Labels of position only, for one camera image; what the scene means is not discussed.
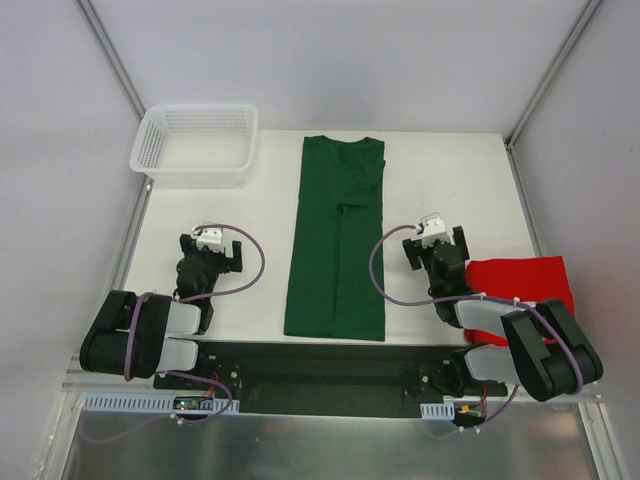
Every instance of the folded green cloth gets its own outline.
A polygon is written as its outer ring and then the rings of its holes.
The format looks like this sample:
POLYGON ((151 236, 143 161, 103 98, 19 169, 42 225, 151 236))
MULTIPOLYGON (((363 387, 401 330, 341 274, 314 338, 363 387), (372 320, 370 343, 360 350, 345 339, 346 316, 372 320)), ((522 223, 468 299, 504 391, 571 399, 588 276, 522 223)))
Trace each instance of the folded green cloth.
POLYGON ((367 265, 382 236, 384 164, 380 140, 304 139, 285 335, 384 340, 384 299, 367 265))

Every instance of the white table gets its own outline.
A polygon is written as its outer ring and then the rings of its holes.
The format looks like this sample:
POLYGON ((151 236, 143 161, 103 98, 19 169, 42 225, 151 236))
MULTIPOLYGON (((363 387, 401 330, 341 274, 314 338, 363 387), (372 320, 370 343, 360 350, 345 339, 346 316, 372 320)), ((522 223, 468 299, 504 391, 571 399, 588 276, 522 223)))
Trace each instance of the white table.
MULTIPOLYGON (((215 298, 209 330, 200 340, 249 342, 378 343, 289 337, 283 334, 287 281, 298 206, 302 141, 327 135, 343 141, 371 136, 386 143, 383 230, 416 223, 440 212, 449 230, 464 227, 471 258, 534 256, 502 138, 495 134, 404 132, 261 131, 254 170, 236 190, 165 190, 154 188, 128 274, 126 289, 171 294, 176 263, 182 258, 178 238, 203 222, 236 225, 262 245, 267 268, 250 290, 215 298)), ((384 246, 387 291, 404 300, 426 299, 427 274, 413 272, 399 233, 384 246)), ((225 233, 230 246, 233 232, 225 233)), ((253 278, 259 257, 243 241, 245 269, 222 275, 217 290, 253 278)), ((462 330, 441 322, 432 306, 404 308, 386 304, 386 343, 460 345, 462 330)))

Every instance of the red cloth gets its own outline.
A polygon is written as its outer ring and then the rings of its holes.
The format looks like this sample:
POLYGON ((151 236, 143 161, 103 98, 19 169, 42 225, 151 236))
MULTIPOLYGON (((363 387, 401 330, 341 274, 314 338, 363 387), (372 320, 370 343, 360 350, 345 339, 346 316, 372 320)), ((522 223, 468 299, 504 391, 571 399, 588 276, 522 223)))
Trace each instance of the red cloth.
MULTIPOLYGON (((467 281, 477 292, 503 298, 519 297, 523 302, 559 298, 572 315, 574 312, 573 295, 562 257, 470 262, 467 281)), ((480 330, 465 330, 464 336, 470 343, 508 345, 504 338, 480 330)))

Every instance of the basket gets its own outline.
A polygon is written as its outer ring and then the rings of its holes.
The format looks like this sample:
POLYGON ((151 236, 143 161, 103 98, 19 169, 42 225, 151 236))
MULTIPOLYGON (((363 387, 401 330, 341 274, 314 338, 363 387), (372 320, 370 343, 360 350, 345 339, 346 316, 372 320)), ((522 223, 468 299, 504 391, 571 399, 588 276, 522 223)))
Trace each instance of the basket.
POLYGON ((157 105, 145 113, 129 166, 159 188, 237 188, 253 163, 251 105, 157 105))

